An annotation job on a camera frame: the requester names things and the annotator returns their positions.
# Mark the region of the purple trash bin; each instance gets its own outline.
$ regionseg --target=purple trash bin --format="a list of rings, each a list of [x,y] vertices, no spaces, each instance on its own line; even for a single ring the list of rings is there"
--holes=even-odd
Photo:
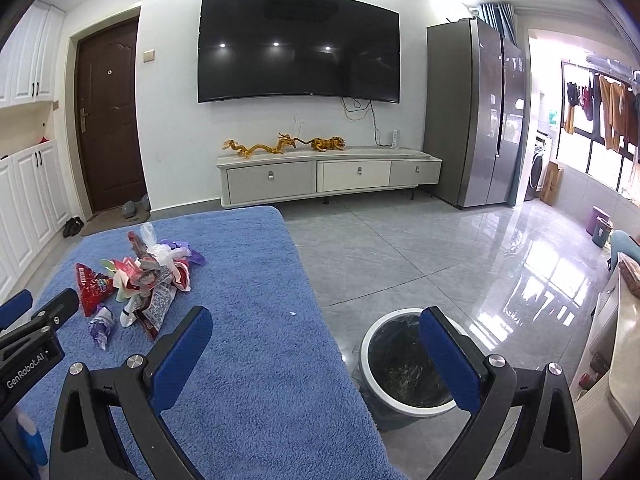
[[[598,219],[598,216],[602,218],[604,221],[609,221],[610,219],[610,216],[606,214],[602,209],[600,209],[599,207],[593,206],[593,209],[591,210],[591,217],[587,222],[587,232],[591,236],[593,236],[593,232],[596,230],[596,221]]]

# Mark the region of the black garbage bag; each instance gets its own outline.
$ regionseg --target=black garbage bag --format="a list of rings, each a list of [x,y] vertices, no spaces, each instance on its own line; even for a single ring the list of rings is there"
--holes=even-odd
[[[384,324],[369,344],[369,367],[378,385],[395,400],[433,408],[452,400],[418,334],[419,316],[407,314]]]

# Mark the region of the screw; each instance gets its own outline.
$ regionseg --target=screw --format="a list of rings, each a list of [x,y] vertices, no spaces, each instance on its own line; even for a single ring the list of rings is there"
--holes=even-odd
[[[549,363],[547,368],[549,368],[549,371],[553,375],[560,375],[562,373],[562,367],[558,363]]]
[[[498,354],[491,354],[489,356],[489,364],[494,368],[502,368],[507,361],[504,360],[504,357]]]
[[[142,355],[132,355],[129,359],[127,359],[127,366],[129,368],[138,368],[142,364]]]
[[[78,375],[81,371],[82,371],[82,363],[73,363],[70,367],[69,367],[69,373],[71,375]]]

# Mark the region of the tv screen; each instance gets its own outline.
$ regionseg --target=tv screen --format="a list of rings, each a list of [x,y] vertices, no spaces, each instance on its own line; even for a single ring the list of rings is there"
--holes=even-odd
[[[354,0],[202,0],[198,102],[270,95],[400,102],[398,14]]]

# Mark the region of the gray drawer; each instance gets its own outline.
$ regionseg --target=gray drawer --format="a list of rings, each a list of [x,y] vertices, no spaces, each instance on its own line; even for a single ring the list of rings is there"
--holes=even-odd
[[[439,160],[393,160],[389,186],[437,184],[440,178]]]
[[[283,162],[226,171],[232,204],[268,200],[316,191],[313,162]]]

